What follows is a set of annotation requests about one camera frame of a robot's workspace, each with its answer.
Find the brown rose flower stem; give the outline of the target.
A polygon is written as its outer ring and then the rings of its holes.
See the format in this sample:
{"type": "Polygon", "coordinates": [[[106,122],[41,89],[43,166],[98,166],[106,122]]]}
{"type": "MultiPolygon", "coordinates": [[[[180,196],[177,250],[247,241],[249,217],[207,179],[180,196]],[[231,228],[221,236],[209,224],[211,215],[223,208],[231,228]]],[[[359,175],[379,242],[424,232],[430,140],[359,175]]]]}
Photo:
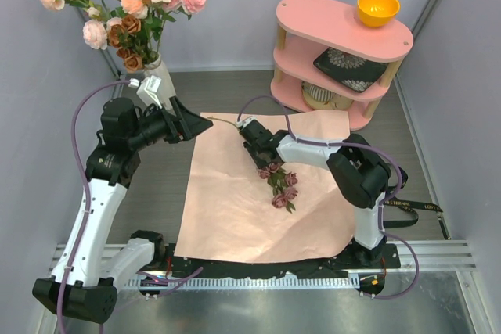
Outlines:
{"type": "Polygon", "coordinates": [[[159,57],[153,48],[153,32],[133,15],[118,18],[118,21],[107,32],[109,46],[117,50],[117,56],[129,73],[144,70],[159,57]]]}

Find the mauve flower stem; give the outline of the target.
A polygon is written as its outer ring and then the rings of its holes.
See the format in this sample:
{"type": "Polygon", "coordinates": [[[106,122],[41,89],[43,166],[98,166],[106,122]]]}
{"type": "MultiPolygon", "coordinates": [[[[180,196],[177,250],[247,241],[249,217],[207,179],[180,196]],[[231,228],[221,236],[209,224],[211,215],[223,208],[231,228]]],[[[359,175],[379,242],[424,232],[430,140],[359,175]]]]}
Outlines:
{"type": "MultiPolygon", "coordinates": [[[[223,120],[222,118],[217,117],[210,117],[210,119],[230,124],[236,128],[239,133],[239,129],[235,122],[223,120]]],[[[283,162],[272,163],[264,169],[257,168],[257,173],[259,178],[265,180],[268,186],[272,189],[272,205],[276,209],[285,209],[288,213],[292,214],[296,210],[293,201],[298,195],[296,187],[298,183],[297,174],[286,171],[283,168],[283,162]]]]}

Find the pink wrapping paper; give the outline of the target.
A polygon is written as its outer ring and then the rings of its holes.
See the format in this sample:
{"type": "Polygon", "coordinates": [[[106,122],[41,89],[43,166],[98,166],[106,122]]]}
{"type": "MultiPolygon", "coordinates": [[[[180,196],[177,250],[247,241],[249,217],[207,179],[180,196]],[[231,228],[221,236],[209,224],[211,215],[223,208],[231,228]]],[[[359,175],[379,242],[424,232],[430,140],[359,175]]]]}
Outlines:
{"type": "Polygon", "coordinates": [[[333,257],[355,234],[355,210],[332,174],[288,163],[297,175],[296,210],[272,205],[272,188],[258,175],[234,113],[209,113],[213,127],[196,137],[178,257],[279,263],[333,257]]]}

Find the light pink peony stem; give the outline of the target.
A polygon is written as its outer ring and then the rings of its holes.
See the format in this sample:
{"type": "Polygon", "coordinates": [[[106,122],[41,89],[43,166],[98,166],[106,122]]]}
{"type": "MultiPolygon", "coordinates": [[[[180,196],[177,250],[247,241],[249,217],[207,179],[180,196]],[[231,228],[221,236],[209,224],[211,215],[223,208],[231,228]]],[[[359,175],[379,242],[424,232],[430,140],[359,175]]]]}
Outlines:
{"type": "Polygon", "coordinates": [[[86,21],[82,29],[85,44],[95,50],[105,50],[108,46],[108,33],[113,26],[120,24],[120,17],[112,17],[106,23],[98,20],[86,21]]]}

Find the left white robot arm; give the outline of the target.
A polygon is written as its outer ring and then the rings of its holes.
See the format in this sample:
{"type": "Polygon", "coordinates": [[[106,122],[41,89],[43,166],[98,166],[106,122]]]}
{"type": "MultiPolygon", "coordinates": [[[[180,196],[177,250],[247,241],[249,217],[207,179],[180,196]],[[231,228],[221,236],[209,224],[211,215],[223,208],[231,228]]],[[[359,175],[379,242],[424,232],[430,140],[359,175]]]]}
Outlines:
{"type": "Polygon", "coordinates": [[[135,233],[107,264],[102,256],[117,209],[140,165],[140,151],[160,140],[191,140],[213,125],[177,97],[170,103],[171,112],[155,104],[141,110],[128,98],[104,105],[98,145],[84,164],[83,196],[67,245],[51,275],[36,279],[32,289],[34,298],[53,314],[102,325],[130,277],[145,266],[156,271],[165,265],[164,240],[156,232],[135,233]]]}

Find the black ribbon with gold lettering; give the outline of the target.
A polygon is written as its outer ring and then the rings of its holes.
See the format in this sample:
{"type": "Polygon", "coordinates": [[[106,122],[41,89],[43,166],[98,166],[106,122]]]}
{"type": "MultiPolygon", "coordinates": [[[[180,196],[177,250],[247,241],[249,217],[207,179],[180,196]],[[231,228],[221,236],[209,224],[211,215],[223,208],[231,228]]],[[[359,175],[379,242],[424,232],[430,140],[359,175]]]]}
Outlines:
{"type": "Polygon", "coordinates": [[[383,226],[384,228],[408,228],[415,225],[420,216],[417,213],[418,210],[435,212],[437,214],[441,214],[443,210],[441,207],[435,203],[425,203],[420,201],[412,201],[412,200],[404,200],[394,197],[392,199],[387,200],[384,203],[385,206],[396,207],[407,214],[410,215],[409,220],[384,220],[383,226]]]}

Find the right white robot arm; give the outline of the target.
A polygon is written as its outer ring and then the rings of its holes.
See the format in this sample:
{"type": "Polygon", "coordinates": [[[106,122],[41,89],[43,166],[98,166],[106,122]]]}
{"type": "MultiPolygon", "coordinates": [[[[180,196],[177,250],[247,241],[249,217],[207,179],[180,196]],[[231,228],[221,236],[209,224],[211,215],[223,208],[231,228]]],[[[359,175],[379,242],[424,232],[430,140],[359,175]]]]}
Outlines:
{"type": "Polygon", "coordinates": [[[237,128],[257,167],[301,163],[330,171],[341,195],[355,208],[356,263],[369,268],[381,259],[387,237],[380,230],[378,206],[388,191],[391,169],[363,137],[321,140],[286,130],[272,133],[255,117],[238,122],[237,128]]]}

